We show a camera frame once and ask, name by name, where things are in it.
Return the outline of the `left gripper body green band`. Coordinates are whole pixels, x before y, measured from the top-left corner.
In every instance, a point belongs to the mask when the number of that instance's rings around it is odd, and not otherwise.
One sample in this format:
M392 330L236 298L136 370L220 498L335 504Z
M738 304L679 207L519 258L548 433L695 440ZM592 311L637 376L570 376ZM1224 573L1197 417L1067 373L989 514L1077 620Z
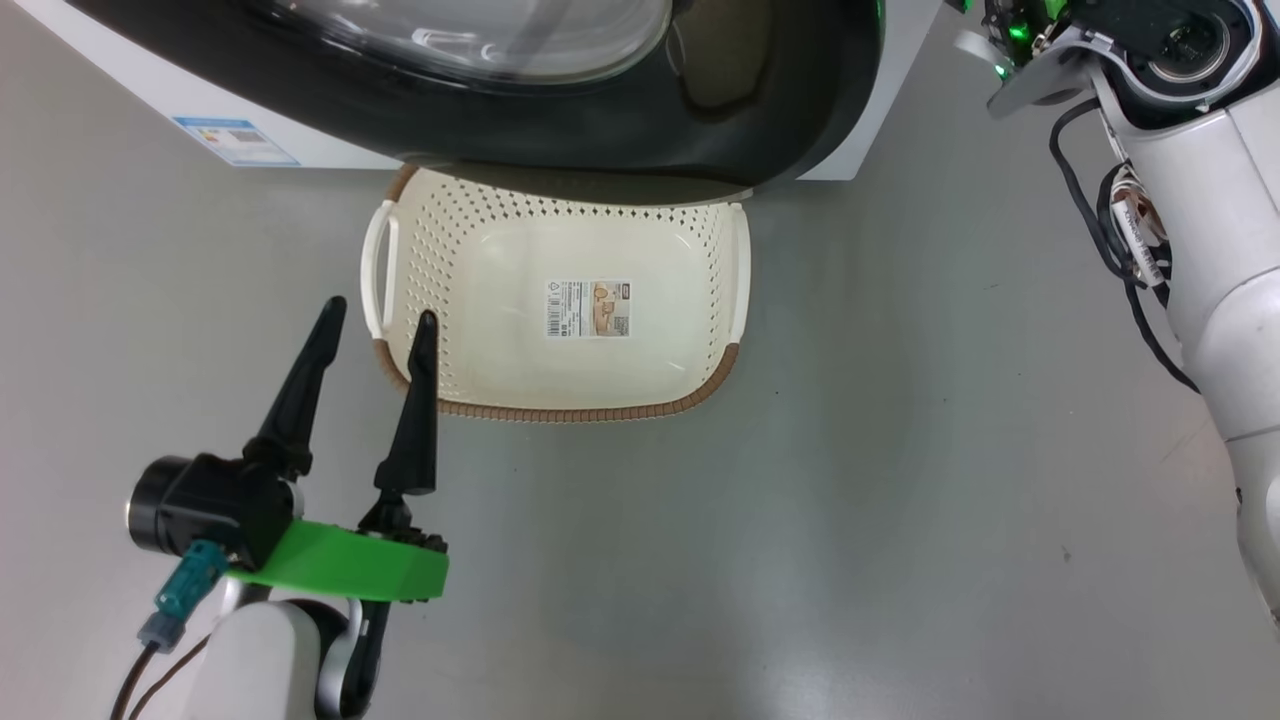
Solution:
M448 571L443 552L296 520L257 571L232 568L227 577L303 594L398 603L440 598Z

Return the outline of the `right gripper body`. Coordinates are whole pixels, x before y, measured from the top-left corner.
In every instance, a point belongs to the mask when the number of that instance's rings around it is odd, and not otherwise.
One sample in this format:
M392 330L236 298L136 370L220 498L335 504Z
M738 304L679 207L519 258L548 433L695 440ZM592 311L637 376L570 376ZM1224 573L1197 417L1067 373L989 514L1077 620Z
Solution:
M960 53L988 65L1000 88L986 101L995 119L1029 106L1051 106L1085 88L1084 32L1073 27L1068 1L947 1L964 14L980 14L980 29L961 29Z

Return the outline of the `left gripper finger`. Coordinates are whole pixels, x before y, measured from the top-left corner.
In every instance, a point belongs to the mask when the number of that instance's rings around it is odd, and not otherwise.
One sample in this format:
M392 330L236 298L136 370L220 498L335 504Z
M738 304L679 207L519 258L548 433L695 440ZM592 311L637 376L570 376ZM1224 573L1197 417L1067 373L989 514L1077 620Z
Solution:
M439 325L435 313L421 313L407 355L408 384L387 457L374 486L378 500L358 523L360 530L408 530L408 497L436 489Z
M346 313L342 296L324 304L259 433L246 443L244 461L262 464L284 480L310 474L315 416L325 373L340 347Z

